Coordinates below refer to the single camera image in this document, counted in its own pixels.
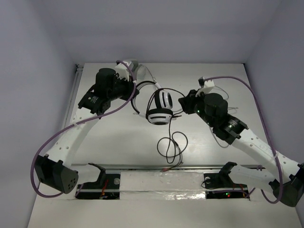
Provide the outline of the black and white headphones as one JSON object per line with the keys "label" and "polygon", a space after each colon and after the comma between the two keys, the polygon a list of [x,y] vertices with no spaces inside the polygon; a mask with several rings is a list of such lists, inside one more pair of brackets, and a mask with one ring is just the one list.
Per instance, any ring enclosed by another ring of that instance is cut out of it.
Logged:
{"label": "black and white headphones", "polygon": [[135,104],[136,97],[131,100],[132,108],[140,117],[145,118],[149,123],[153,125],[169,124],[173,116],[173,101],[171,94],[168,91],[162,89],[161,85],[154,81],[142,81],[136,86],[136,89],[140,91],[144,86],[148,85],[152,85],[156,89],[153,97],[156,108],[148,108],[145,113],[141,113]]}

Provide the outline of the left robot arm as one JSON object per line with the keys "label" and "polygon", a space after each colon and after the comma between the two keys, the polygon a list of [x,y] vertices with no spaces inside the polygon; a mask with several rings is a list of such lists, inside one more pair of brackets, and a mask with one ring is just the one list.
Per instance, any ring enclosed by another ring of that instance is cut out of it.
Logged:
{"label": "left robot arm", "polygon": [[36,152],[30,167],[33,190],[43,198],[52,198],[39,191],[34,176],[40,183],[55,189],[58,197],[69,194],[76,186],[78,171],[71,169],[75,154],[94,125],[103,117],[124,108],[136,94],[137,76],[129,66],[101,68],[95,83],[78,103],[69,126],[51,136]]}

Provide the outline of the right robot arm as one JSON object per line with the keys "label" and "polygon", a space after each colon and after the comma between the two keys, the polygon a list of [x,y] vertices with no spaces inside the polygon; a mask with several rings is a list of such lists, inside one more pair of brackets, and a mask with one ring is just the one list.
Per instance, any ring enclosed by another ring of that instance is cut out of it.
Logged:
{"label": "right robot arm", "polygon": [[265,171],[251,170],[235,162],[226,163],[219,181],[229,187],[243,183],[270,192],[281,203],[295,207],[304,194],[304,166],[272,150],[248,126],[228,113],[228,102],[219,94],[190,90],[178,99],[186,114],[197,114],[216,137],[253,158]]}

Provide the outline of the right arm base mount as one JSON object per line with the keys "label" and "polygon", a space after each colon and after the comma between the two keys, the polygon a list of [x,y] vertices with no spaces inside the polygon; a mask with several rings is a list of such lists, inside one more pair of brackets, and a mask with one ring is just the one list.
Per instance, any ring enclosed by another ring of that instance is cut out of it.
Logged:
{"label": "right arm base mount", "polygon": [[206,199],[248,199],[247,185],[235,183],[229,177],[235,162],[226,163],[217,173],[205,173],[201,187],[206,190]]}

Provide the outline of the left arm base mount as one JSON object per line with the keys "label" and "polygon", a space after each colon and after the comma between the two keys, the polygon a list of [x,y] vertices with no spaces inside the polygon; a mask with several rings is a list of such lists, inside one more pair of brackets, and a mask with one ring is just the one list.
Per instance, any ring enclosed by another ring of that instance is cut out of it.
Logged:
{"label": "left arm base mount", "polygon": [[119,200],[120,199],[120,173],[107,173],[100,165],[89,163],[99,170],[95,181],[89,181],[77,186],[75,198],[80,200]]}

